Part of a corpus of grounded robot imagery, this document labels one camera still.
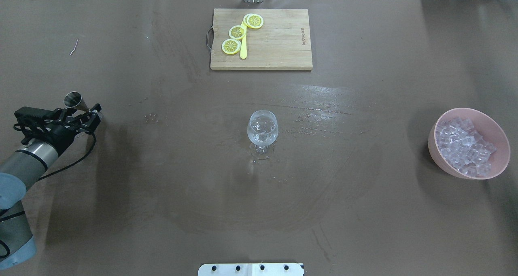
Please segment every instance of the wire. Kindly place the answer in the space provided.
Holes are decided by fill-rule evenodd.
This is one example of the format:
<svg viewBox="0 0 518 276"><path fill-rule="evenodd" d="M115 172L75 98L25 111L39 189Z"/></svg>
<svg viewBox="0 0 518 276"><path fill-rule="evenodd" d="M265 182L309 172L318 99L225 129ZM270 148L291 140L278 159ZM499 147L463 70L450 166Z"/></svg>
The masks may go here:
<svg viewBox="0 0 518 276"><path fill-rule="evenodd" d="M0 256L0 259L4 259L4 258L7 258L9 257L9 255L11 254L11 250L9 249L9 247L7 246L6 243L4 243L4 241L0 240L0 245L2 245L5 249L5 255L2 255Z"/></svg>
<svg viewBox="0 0 518 276"><path fill-rule="evenodd" d="M20 212L15 213L15 214L8 215L7 217L2 217L0 219L0 223L2 223L4 221L8 221L10 219L14 219L15 217L19 217L20 215L24 215L24 214L25 214L25 210L24 211L20 211Z"/></svg>
<svg viewBox="0 0 518 276"><path fill-rule="evenodd" d="M58 171L52 172L52 173L50 173L50 174L48 174L48 175L45 175L45 176L43 176L43 177L39 178L39 179L38 179L38 181L43 180L43 179L45 179L45 178L48 178L48 177L50 177L50 176L56 175L57 173L60 173L60 172L62 172L62 171L65 171L66 169L69 169L69 168L71 168L71 167L75 166L77 163L79 163L79 162L81 162L82 160L84 160L85 158L87 158L87 156L88 156L88 155L92 152L92 150L94 149L94 146L96 145L96 142L97 142L97 138L96 138L96 134L94 134L93 132L90 132L90 133L87 133L87 132L86 132L86 134L90 134L90 135L93 137L94 141L92 142L92 145L90 146L90 149L88 150L88 152L87 152L84 156L82 156L82 157L81 157L80 159L78 159L77 161L75 161L75 162L71 163L70 165L68 165L68 166L66 166L66 167L64 167L64 168L59 169Z"/></svg>

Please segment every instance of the wine glass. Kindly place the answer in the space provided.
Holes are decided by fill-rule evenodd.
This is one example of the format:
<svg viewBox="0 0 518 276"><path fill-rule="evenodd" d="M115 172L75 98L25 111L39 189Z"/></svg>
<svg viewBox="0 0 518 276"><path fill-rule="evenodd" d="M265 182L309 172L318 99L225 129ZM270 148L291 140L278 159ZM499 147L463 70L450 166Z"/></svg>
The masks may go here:
<svg viewBox="0 0 518 276"><path fill-rule="evenodd" d="M268 110L258 110L250 117L247 133L252 142L252 155L258 159L267 159L274 147L272 144L279 135L277 118Z"/></svg>

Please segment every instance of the cutting board handle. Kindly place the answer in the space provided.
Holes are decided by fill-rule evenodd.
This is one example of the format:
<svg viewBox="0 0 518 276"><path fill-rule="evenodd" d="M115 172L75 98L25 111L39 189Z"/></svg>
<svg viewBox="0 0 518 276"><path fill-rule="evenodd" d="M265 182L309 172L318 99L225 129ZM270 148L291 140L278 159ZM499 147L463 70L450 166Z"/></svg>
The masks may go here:
<svg viewBox="0 0 518 276"><path fill-rule="evenodd" d="M210 45L209 45L209 35L210 35L210 32L212 31L212 40L210 41ZM207 47L209 48L209 53L212 52L212 44L214 42L214 25L212 24L210 26L210 29L209 31L207 31L207 40L205 41L205 44L207 44Z"/></svg>

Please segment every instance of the cutting board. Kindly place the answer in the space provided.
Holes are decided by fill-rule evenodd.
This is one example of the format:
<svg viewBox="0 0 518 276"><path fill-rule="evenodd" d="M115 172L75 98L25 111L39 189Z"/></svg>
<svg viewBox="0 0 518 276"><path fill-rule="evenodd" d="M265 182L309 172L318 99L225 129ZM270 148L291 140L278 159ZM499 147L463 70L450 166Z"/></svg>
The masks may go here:
<svg viewBox="0 0 518 276"><path fill-rule="evenodd" d="M241 25L243 16L263 16L259 29L248 28L248 57L227 55L221 44L229 29ZM214 42L210 59L213 70L311 70L311 37L307 9L214 9Z"/></svg>

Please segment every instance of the bowl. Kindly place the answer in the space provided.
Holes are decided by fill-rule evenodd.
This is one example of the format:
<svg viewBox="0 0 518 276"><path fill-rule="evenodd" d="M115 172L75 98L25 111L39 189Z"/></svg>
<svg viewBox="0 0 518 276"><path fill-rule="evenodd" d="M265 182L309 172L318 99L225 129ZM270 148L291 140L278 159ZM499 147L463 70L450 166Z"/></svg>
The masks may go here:
<svg viewBox="0 0 518 276"><path fill-rule="evenodd" d="M495 145L497 151L492 153L489 158L491 171L487 176L471 177L464 175L454 169L439 152L437 138L435 137L435 129L442 121L449 121L455 117L460 117L461 119L471 119L475 129L479 134L481 134L481 136L484 137L484 140ZM503 132L500 125L492 120L491 117L471 108L455 108L442 114L431 128L430 135L428 137L428 149L431 158L442 170L448 174L454 175L455 177L466 179L486 180L494 178L507 168L511 158L511 147L509 146L509 140L507 139L507 136L505 136L505 133Z"/></svg>

